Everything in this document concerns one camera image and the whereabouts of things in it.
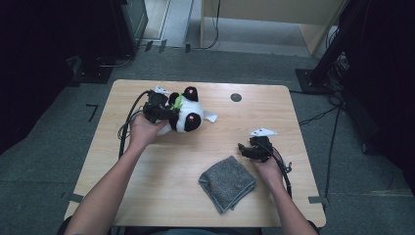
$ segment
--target wire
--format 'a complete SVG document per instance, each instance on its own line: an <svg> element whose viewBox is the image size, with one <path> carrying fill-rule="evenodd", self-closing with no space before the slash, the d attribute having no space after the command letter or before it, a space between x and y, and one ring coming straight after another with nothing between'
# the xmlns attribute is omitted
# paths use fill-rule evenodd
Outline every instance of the wire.
<svg viewBox="0 0 415 235"><path fill-rule="evenodd" d="M300 122L299 122L299 125L309 124L310 122L312 122L312 121L314 121L314 120L321 119L321 118L323 118L325 115L327 115L327 114L329 114L330 112L332 112L333 110L335 110L336 108L337 108L337 107L334 107L334 108L332 108L332 109L330 109L330 110L328 110L328 111L326 111L326 112L323 112L323 113L321 113L321 114L319 114L319 115L316 115L316 116L314 116L314 117L312 117L312 118L310 118L310 119L302 120L302 121L300 121Z"/></svg>
<svg viewBox="0 0 415 235"><path fill-rule="evenodd" d="M333 128L332 140L330 142L329 162L327 163L326 188L324 190L324 198L327 200L328 204L330 204L328 195L329 195L329 189L330 189L330 176L331 176L331 168L332 168L333 146L334 146L335 136L336 136L336 132L337 132L339 115L340 115L340 111L342 110L341 106L338 106L337 108L338 108L338 112L337 112L337 115L336 115L335 126ZM323 211L324 212L326 211L326 206L327 205L323 204Z"/></svg>
<svg viewBox="0 0 415 235"><path fill-rule="evenodd" d="M330 112L332 112L332 111L333 111L333 110L335 110L336 108L341 107L341 106L343 105L343 100L342 100L340 97L336 96L336 95L330 95L330 96L329 96L329 102L330 102L330 104L332 104L332 105L333 105L333 106L335 106L335 107L334 107L334 108L332 108L332 109L330 109L330 110L328 110L328 111L326 111L326 112L323 112L323 113L321 113L321 114L318 114L318 115L316 115L316 116L314 116L314 117L312 117L312 118L302 120L302 121L300 121L300 122L299 122L299 125L309 124L310 122L312 122L312 121L314 121L314 120L321 119L321 118L323 118L325 115L329 114Z"/></svg>
<svg viewBox="0 0 415 235"><path fill-rule="evenodd" d="M118 138L120 137L120 143L119 143L119 153L118 153L118 157L120 158L123 154L124 154L124 145L125 145L125 138L127 137L127 130L128 130L128 124L132 121L132 119L135 117L135 115L137 115L140 111L138 112L134 112L135 107L137 106L137 103L140 101L141 97L143 97L145 94L150 94L151 91L147 90L144 91L143 93L141 93L141 95L139 95L137 97L137 99L135 100L134 104L131 107L130 112L128 113L127 119L125 121L125 124L119 129L118 131Z"/></svg>

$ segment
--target black circle sticker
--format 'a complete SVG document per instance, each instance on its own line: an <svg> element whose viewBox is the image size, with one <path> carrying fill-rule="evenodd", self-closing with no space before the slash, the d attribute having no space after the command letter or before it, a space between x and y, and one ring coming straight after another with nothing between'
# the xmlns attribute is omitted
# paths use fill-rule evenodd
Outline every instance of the black circle sticker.
<svg viewBox="0 0 415 235"><path fill-rule="evenodd" d="M242 100L242 96L240 94L238 94L238 93L233 93L231 95L231 100L233 102L240 102Z"/></svg>

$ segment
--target hand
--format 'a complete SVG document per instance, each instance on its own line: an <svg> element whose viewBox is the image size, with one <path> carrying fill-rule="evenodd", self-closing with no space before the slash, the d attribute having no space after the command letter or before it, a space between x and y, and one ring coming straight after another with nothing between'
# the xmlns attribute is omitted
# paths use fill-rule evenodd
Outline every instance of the hand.
<svg viewBox="0 0 415 235"><path fill-rule="evenodd" d="M168 120L159 123L149 122L143 114L137 115L130 123L130 140L128 148L147 147L151 144L157 133L168 124Z"/></svg>
<svg viewBox="0 0 415 235"><path fill-rule="evenodd" d="M274 155L277 157L277 159L281 158L277 151L274 151ZM275 186L282 186L284 188L283 174L277 162L272 157L270 157L270 159L265 163L253 159L251 159L251 163L253 163L254 167L259 173L259 176L262 178L268 188Z"/></svg>

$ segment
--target forearm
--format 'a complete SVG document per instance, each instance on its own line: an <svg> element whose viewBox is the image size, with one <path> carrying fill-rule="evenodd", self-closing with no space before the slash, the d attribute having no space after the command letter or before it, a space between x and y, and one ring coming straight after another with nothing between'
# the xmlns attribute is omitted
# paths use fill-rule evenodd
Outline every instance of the forearm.
<svg viewBox="0 0 415 235"><path fill-rule="evenodd" d="M128 181L145 147L127 149L92 188L73 214L66 234L106 234L122 202Z"/></svg>
<svg viewBox="0 0 415 235"><path fill-rule="evenodd" d="M284 234L316 234L314 229L294 204L284 185L269 185Z"/></svg>

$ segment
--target panda ear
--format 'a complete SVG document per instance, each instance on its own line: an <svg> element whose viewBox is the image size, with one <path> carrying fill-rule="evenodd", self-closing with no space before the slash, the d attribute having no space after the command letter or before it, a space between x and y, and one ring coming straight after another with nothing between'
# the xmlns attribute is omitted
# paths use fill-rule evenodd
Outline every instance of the panda ear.
<svg viewBox="0 0 415 235"><path fill-rule="evenodd" d="M183 93L183 96L190 101L199 102L198 89L194 86L188 86Z"/></svg>
<svg viewBox="0 0 415 235"><path fill-rule="evenodd" d="M171 95L168 97L168 104L173 105L174 102L176 102L177 97L179 97L179 93L177 92L171 93Z"/></svg>

